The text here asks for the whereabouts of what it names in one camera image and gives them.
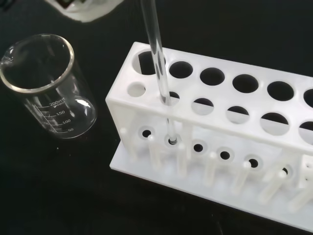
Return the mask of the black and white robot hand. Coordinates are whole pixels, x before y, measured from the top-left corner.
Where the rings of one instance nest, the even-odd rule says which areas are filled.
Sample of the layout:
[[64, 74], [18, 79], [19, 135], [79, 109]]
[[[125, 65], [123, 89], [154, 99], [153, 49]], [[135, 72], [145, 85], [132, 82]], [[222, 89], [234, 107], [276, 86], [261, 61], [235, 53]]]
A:
[[82, 23], [94, 21], [107, 14], [98, 0], [46, 0], [62, 15]]

